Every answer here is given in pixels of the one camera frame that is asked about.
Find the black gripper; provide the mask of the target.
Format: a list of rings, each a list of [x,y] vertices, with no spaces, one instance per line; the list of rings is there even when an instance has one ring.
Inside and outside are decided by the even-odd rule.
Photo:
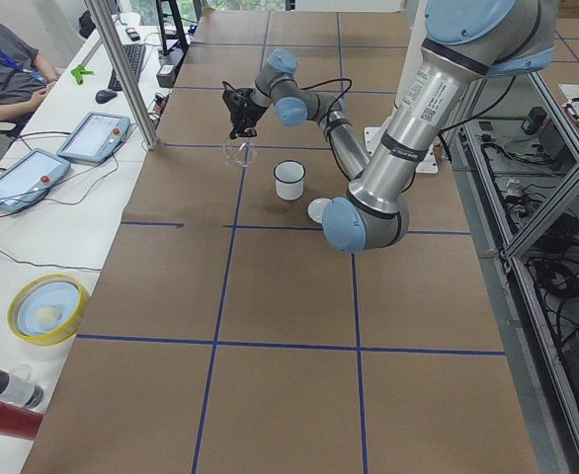
[[[267,98],[235,96],[229,100],[232,129],[230,139],[257,136],[256,125],[270,106]]]

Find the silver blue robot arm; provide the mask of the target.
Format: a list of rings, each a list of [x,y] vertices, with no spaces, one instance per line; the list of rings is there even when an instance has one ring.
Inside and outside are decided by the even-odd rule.
[[[225,85],[229,136],[255,136],[267,109],[285,126],[315,122],[349,180],[345,195],[323,210],[328,243],[343,253],[391,246],[408,229],[404,189],[457,100],[473,81],[545,68],[552,60],[558,8],[546,0],[428,2],[421,63],[374,152],[355,136],[339,99],[296,84],[296,58],[282,48],[267,58],[253,87]]]

